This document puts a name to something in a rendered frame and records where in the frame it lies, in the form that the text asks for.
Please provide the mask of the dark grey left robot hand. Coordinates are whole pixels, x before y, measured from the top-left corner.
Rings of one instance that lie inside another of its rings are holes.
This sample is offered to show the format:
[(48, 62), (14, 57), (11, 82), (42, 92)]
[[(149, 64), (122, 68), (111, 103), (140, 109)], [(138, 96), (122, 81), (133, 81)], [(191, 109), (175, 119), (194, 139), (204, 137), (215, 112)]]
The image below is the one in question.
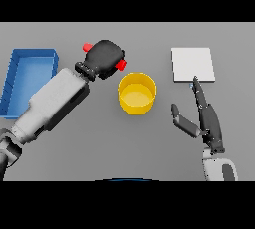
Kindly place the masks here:
[(83, 50), (85, 59), (75, 64), (75, 70), (92, 82), (96, 77), (105, 80), (126, 65), (125, 51), (112, 41), (100, 40), (94, 45), (85, 43)]

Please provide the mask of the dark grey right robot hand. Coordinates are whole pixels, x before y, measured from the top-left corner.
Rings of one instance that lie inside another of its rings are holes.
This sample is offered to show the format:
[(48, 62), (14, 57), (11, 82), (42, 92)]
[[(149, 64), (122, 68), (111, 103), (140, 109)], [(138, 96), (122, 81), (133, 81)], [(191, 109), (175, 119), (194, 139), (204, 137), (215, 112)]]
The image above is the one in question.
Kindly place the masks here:
[(173, 124), (193, 138), (202, 137), (212, 154), (224, 153), (223, 136), (220, 122), (212, 104), (209, 104), (197, 77), (193, 78), (192, 90), (195, 95), (200, 125), (184, 117), (176, 104), (171, 105)]

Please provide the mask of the blue tray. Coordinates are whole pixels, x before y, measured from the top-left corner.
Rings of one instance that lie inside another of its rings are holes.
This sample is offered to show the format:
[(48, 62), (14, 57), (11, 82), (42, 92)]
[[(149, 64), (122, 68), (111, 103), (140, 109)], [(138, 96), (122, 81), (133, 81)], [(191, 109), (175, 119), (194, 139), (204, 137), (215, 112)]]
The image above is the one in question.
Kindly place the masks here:
[(55, 49), (13, 49), (0, 96), (0, 117), (18, 118), (29, 99), (57, 74), (58, 62)]

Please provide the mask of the red beaker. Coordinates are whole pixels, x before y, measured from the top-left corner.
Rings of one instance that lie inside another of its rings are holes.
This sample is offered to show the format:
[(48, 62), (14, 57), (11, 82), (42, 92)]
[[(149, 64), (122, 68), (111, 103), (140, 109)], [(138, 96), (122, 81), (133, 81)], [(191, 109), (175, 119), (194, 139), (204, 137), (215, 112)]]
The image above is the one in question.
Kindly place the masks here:
[(124, 59), (125, 52), (118, 45), (108, 40), (100, 40), (94, 45), (85, 43), (83, 50), (86, 52), (86, 65), (97, 73), (106, 72), (111, 68), (122, 71), (127, 64)]

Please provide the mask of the pale square measuring scale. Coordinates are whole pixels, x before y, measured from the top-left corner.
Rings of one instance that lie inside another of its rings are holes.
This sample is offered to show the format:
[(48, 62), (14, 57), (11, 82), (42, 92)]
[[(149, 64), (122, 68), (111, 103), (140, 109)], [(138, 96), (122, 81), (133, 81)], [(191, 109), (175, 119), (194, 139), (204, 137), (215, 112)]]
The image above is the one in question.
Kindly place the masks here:
[(172, 48), (171, 59), (175, 82), (191, 83), (194, 76), (200, 82), (215, 81), (209, 48)]

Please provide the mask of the yellow bowl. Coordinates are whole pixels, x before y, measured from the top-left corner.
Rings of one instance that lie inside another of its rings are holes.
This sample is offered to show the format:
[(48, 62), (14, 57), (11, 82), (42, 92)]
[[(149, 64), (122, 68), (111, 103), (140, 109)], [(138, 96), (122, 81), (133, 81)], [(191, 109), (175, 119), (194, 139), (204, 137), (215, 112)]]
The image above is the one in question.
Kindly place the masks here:
[(119, 104), (129, 115), (148, 113), (156, 94), (154, 79), (143, 72), (132, 72), (123, 76), (118, 85)]

